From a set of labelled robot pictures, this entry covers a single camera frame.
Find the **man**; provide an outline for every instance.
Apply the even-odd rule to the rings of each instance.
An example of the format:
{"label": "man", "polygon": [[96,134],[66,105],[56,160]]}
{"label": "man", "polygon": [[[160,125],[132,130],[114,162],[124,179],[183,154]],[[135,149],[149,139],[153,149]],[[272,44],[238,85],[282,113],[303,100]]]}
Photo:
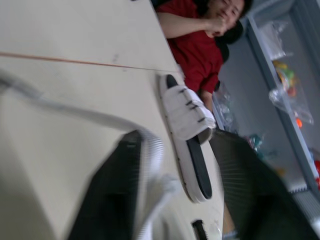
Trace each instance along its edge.
{"label": "man", "polygon": [[193,0],[171,0],[156,9],[172,54],[184,73],[185,85],[199,93],[210,111],[223,64],[214,38],[233,28],[252,3],[253,0],[209,0],[203,15],[198,14]]}

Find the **white slide sandal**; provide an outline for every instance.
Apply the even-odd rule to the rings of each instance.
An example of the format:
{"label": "white slide sandal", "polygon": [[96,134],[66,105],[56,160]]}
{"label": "white slide sandal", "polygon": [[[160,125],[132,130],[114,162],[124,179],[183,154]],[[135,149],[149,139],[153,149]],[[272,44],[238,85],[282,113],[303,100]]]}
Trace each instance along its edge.
{"label": "white slide sandal", "polygon": [[159,80],[159,94],[188,195],[194,203],[212,197],[212,187],[201,144],[208,141],[216,121],[198,95],[178,85],[172,75]]}

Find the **white desk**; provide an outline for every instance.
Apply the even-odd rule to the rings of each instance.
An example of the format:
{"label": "white desk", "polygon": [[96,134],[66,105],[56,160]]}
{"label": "white desk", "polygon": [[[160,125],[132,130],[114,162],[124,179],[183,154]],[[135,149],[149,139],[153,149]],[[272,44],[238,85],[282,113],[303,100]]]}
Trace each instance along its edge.
{"label": "white desk", "polygon": [[[153,21],[156,36],[160,36],[156,17],[150,15],[149,18],[150,22]],[[58,41],[55,38],[51,40],[54,43]],[[134,48],[137,43],[137,39],[133,40],[131,47]],[[164,53],[163,59],[150,58],[143,62],[142,58],[137,58],[141,60],[139,64],[146,63],[161,69],[162,64],[166,63],[169,68],[175,68],[163,36],[156,43],[147,46],[149,47],[142,48],[141,43],[140,47],[144,51],[140,56],[152,54],[157,49],[156,51]],[[103,50],[110,52],[112,49],[106,47]],[[133,61],[132,53],[126,54],[131,56],[132,65],[137,63]],[[164,142],[165,156],[161,174],[171,173],[179,178],[173,146],[159,108],[156,89],[157,74],[167,74],[167,71],[8,57],[0,57],[0,68],[29,81],[50,98],[114,114],[147,127]],[[182,83],[178,73],[173,75]],[[123,132],[101,128],[79,119],[41,112],[9,95],[1,97],[2,238],[64,239],[73,224],[89,177],[113,149],[121,134]],[[181,232],[181,239],[185,240],[195,239],[191,222],[196,219],[204,221],[209,235],[215,225],[222,230],[224,201],[218,167],[208,143],[202,146],[202,150],[213,188],[212,199],[206,203],[193,204],[182,191],[161,216],[161,219],[170,219],[170,224],[173,218],[174,221],[178,220],[177,225],[170,226],[172,231]]]}
{"label": "white desk", "polygon": [[0,52],[175,72],[149,0],[10,0]]}

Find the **red t-shirt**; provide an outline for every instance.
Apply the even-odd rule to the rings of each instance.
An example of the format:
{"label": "red t-shirt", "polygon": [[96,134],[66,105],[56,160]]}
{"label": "red t-shirt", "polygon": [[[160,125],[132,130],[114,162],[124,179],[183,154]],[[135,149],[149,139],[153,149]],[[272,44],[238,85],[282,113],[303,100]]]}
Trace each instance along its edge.
{"label": "red t-shirt", "polygon": [[[192,0],[171,0],[159,6],[156,11],[185,18],[199,18],[197,6]],[[214,38],[208,37],[205,31],[198,31],[167,41],[176,62],[182,68],[185,85],[195,92],[202,89],[213,93],[223,64],[221,51]]]}

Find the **colorful toy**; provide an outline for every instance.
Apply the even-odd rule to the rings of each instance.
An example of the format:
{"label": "colorful toy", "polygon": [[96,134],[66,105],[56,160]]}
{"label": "colorful toy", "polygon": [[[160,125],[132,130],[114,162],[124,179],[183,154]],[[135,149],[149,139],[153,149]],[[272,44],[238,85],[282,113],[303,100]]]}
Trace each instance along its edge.
{"label": "colorful toy", "polygon": [[301,119],[297,117],[295,119],[295,121],[296,121],[296,124],[298,125],[298,127],[301,129],[303,127],[303,123],[302,123]]}
{"label": "colorful toy", "polygon": [[297,95],[295,85],[298,83],[295,72],[287,64],[278,60],[274,60],[273,65],[288,96],[291,98],[295,97]]}

